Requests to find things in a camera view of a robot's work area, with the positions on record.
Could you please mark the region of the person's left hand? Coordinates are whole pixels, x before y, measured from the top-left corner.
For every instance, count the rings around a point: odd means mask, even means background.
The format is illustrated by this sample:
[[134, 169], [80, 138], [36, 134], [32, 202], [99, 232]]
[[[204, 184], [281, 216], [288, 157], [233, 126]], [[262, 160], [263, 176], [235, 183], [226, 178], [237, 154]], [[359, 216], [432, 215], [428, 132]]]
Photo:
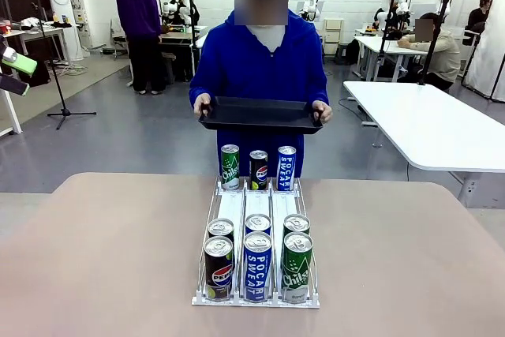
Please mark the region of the person's left hand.
[[312, 116], [314, 120], [321, 124], [328, 123], [333, 115], [332, 108], [323, 101], [315, 100], [312, 102]]

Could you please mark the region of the person's right hand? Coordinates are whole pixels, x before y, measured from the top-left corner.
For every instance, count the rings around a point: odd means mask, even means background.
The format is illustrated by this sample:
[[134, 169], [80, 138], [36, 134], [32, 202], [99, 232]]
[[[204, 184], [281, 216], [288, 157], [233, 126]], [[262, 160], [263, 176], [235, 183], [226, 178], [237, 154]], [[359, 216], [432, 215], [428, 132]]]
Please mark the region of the person's right hand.
[[211, 112], [212, 98], [208, 93], [199, 94], [194, 102], [193, 111], [197, 118], [207, 117]]

